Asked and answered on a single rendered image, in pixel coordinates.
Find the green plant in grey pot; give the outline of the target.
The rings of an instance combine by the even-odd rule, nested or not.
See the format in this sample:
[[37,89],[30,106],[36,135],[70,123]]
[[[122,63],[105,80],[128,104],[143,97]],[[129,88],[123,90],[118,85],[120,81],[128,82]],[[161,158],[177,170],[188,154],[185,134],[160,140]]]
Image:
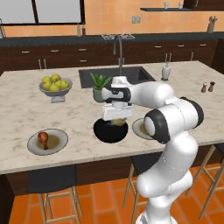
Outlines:
[[96,102],[104,102],[102,99],[102,89],[104,88],[105,85],[108,84],[110,81],[110,78],[107,78],[105,75],[100,75],[98,76],[97,74],[90,74],[93,81],[94,81],[94,86],[93,86],[93,97]]

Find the grey plate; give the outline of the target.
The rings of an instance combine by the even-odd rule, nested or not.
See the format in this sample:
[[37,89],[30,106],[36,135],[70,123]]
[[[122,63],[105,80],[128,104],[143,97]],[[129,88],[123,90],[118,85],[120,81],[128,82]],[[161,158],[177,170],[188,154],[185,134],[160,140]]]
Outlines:
[[[44,149],[44,145],[38,139],[38,134],[39,132],[42,131],[48,134],[47,150]],[[31,136],[27,143],[28,151],[35,155],[39,156],[51,155],[53,153],[61,151],[68,143],[68,135],[63,130],[44,129],[39,132]]]
[[152,140],[156,133],[154,122],[149,117],[135,120],[132,129],[137,136],[147,140]]

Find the yellow-brown potato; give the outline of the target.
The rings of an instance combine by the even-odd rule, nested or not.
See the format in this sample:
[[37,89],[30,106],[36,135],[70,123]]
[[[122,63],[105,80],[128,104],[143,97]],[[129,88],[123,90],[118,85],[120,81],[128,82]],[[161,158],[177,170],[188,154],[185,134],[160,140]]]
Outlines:
[[126,119],[125,118],[119,118],[119,119],[114,119],[112,121],[112,124],[115,125],[115,126],[123,126],[126,122]]

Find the dark sink basin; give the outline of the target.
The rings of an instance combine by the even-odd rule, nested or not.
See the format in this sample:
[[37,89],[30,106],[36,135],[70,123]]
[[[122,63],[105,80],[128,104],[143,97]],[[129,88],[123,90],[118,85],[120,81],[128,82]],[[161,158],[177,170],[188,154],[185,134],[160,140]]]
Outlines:
[[[103,75],[106,78],[113,78],[118,76],[120,69],[114,68],[96,68],[83,69],[79,71],[80,85],[82,88],[92,88],[95,85],[91,74],[97,76]],[[138,84],[146,81],[155,81],[155,79],[142,66],[128,66],[122,69],[122,75],[127,77],[130,84]]]

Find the dark brown wall cupboard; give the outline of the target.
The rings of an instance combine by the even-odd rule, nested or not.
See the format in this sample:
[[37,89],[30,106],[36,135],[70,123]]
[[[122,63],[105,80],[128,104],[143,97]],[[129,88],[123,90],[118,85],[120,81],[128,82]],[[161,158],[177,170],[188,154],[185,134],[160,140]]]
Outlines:
[[184,8],[193,11],[224,11],[224,0],[184,0]]

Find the wooden stool with black seat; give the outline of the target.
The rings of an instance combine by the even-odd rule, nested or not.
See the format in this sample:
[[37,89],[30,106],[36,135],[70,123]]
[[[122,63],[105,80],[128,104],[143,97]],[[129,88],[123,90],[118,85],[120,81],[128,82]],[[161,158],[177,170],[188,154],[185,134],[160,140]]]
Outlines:
[[154,153],[136,155],[136,156],[130,157],[131,166],[129,170],[128,182],[126,185],[126,190],[125,190],[122,206],[125,207],[126,200],[128,198],[129,189],[131,189],[134,194],[134,206],[133,206],[133,212],[131,217],[131,224],[135,223],[137,208],[139,206],[147,204],[146,201],[143,201],[143,202],[138,201],[139,192],[134,187],[134,184],[136,183],[136,181],[132,179],[133,174],[136,173],[137,175],[140,175],[143,172],[148,171],[159,160],[161,155],[162,155],[162,152],[154,152]]
[[[68,220],[76,220],[77,224],[81,224],[82,210],[76,186],[77,173],[75,164],[30,171],[27,192],[38,195],[44,224]],[[70,197],[73,214],[53,218],[50,199],[64,196]]]
[[224,143],[201,146],[186,191],[190,224],[224,224]]

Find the window with dark frame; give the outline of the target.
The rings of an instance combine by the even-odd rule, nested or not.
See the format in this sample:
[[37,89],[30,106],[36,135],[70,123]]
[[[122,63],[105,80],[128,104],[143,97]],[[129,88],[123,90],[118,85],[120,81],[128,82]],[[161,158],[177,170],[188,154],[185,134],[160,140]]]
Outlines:
[[4,25],[84,24],[84,0],[0,0]]

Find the brown chicken drumstick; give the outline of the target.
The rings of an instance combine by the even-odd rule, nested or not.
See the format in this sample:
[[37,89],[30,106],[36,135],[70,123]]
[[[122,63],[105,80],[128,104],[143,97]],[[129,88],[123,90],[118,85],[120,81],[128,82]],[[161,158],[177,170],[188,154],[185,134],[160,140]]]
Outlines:
[[48,134],[44,131],[38,133],[38,140],[44,145],[44,149],[47,150],[47,141],[48,141]]

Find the white soap dispenser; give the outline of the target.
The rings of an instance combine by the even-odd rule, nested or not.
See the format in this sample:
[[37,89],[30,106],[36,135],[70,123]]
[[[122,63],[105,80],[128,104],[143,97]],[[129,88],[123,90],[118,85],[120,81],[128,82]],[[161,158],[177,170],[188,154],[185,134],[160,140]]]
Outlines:
[[162,81],[168,81],[169,80],[169,76],[170,76],[170,73],[171,73],[171,67],[170,67],[171,58],[172,58],[171,53],[167,53],[165,55],[165,65],[162,68],[162,77],[161,77]]

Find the black bowl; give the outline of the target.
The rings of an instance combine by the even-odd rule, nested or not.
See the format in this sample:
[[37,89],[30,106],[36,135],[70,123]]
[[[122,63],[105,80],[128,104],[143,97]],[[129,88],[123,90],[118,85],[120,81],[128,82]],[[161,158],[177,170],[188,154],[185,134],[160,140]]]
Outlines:
[[129,130],[128,124],[125,122],[122,126],[114,125],[111,121],[98,119],[94,123],[94,134],[104,143],[113,144],[122,141]]

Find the dark brown cupboard run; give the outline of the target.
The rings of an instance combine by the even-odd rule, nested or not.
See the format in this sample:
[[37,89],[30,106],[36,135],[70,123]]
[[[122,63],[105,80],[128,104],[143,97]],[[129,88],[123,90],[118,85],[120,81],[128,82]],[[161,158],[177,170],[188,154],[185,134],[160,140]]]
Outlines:
[[[122,40],[123,64],[197,60],[224,73],[224,32],[136,34]],[[0,74],[5,71],[119,65],[119,43],[100,35],[0,39]]]

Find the pot with kitchen tools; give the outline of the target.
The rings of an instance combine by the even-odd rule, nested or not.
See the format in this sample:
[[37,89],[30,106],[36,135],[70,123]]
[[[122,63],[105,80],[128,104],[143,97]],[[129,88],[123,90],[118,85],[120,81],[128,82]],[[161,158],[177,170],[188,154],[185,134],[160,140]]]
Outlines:
[[207,30],[206,32],[207,33],[213,33],[214,32],[214,25],[215,25],[215,22],[218,20],[218,18],[216,16],[210,16],[209,17],[209,24],[207,26]]

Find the dark brown island base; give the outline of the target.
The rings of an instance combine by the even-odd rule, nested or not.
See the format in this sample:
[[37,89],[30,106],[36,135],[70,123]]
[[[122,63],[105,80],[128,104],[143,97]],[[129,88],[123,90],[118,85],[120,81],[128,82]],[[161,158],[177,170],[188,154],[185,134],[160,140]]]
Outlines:
[[[130,158],[121,157],[77,165],[81,224],[130,224],[134,196],[126,192]],[[28,171],[0,175],[0,224],[43,224],[39,197],[26,192]],[[209,179],[201,174],[190,192],[171,206],[178,224],[224,224],[224,191],[216,192],[204,214]]]

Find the dark wall shelf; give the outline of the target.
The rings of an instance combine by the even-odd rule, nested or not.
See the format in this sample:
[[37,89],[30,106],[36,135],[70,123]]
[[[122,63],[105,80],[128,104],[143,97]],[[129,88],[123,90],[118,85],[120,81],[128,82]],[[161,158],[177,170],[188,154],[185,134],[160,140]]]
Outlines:
[[149,11],[149,12],[161,12],[161,11],[183,11],[183,12],[188,12],[188,11],[193,11],[192,9],[186,9],[186,8],[140,8],[141,11]]

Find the grey fruit bowl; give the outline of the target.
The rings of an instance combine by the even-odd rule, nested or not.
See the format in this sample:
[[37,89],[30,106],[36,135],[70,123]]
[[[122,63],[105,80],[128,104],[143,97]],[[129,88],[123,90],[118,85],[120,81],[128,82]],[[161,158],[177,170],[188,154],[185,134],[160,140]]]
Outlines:
[[64,102],[66,100],[65,95],[69,92],[69,90],[73,86],[73,82],[70,79],[63,78],[63,81],[67,81],[70,84],[70,87],[60,90],[60,91],[48,91],[44,90],[42,83],[39,83],[38,89],[43,92],[45,95],[51,97],[51,103],[55,102]]

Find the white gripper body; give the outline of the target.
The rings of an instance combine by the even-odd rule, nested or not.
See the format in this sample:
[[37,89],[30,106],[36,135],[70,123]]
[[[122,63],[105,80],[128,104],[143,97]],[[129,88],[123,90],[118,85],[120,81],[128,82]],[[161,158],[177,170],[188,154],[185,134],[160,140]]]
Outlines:
[[111,104],[106,104],[102,107],[102,119],[104,121],[123,119],[130,116],[133,116],[133,108],[131,106],[115,108]]

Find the dark curved tap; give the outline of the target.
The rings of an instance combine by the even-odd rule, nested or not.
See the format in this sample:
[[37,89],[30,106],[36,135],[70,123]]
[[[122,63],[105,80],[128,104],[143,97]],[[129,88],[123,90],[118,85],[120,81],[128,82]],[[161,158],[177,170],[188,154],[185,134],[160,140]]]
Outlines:
[[119,75],[123,76],[123,43],[122,43],[122,38],[121,35],[115,35],[114,38],[114,48],[113,48],[113,54],[116,55],[116,43],[119,43],[119,52],[120,52],[120,57],[119,57]]

